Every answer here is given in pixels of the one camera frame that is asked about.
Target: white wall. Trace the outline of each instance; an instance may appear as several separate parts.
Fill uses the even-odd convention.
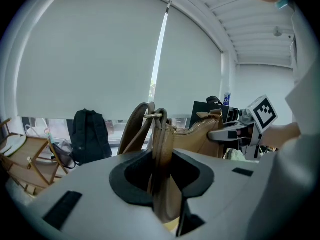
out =
[[[231,90],[231,96],[230,96],[230,106],[233,107],[235,103],[235,93],[236,93],[236,73],[237,69],[240,68],[240,65],[236,65],[236,62],[230,58],[230,73],[229,73],[229,84],[230,84],[230,90]]]
[[[225,98],[225,92],[228,91],[230,84],[230,56],[227,51],[221,54],[221,82],[220,92],[218,98],[223,103]]]
[[[278,119],[274,125],[293,121],[293,114],[285,97],[294,88],[292,69],[267,65],[240,65],[235,74],[235,90],[231,95],[232,107],[244,109],[256,98],[267,95]]]

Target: ceiling panel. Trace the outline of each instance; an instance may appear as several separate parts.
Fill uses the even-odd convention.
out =
[[[278,10],[260,0],[201,0],[217,17],[237,52],[239,63],[291,66],[293,10]]]

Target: tan leather handbag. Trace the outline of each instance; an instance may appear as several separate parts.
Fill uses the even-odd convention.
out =
[[[153,196],[153,211],[163,223],[180,216],[182,194],[170,172],[170,162],[174,148],[212,156],[223,157],[223,146],[211,142],[207,133],[223,127],[222,112],[198,113],[201,118],[191,129],[175,129],[163,108],[155,111],[155,104],[141,103],[126,124],[118,155],[138,152],[146,140],[154,121],[152,133],[152,157],[154,169],[149,179],[148,192]]]

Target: black rubber pad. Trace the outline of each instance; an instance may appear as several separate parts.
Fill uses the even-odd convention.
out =
[[[235,168],[232,170],[234,173],[237,174],[242,174],[244,176],[251,177],[254,172],[252,170],[246,170],[246,169],[241,169],[241,168]]]
[[[81,197],[81,193],[68,191],[44,216],[43,220],[57,230],[60,230]]]

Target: roller blind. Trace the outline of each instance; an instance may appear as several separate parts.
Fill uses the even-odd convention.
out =
[[[221,53],[190,18],[171,7],[160,58],[154,102],[171,118],[191,117],[194,101],[219,96]]]
[[[17,82],[19,116],[126,120],[148,101],[167,4],[55,0],[32,30]]]

